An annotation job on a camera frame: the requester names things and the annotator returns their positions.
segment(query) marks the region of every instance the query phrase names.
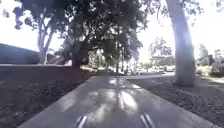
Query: concrete path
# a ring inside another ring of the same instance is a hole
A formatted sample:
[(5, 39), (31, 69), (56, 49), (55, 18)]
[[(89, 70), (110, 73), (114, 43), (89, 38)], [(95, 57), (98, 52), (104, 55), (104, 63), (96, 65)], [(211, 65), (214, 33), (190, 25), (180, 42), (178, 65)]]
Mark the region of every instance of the concrete path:
[(120, 77), (91, 77), (19, 128), (146, 128), (145, 113), (155, 128), (218, 128)]

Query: dirt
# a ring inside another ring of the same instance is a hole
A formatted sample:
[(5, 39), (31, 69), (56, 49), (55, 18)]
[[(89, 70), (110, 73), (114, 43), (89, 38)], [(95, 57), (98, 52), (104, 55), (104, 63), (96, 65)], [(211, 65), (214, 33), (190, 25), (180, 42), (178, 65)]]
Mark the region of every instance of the dirt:
[(224, 128), (223, 83), (197, 79), (195, 87), (184, 88), (173, 85), (173, 77), (129, 81)]
[(0, 128), (15, 128), (93, 72), (71, 67), (0, 66)]

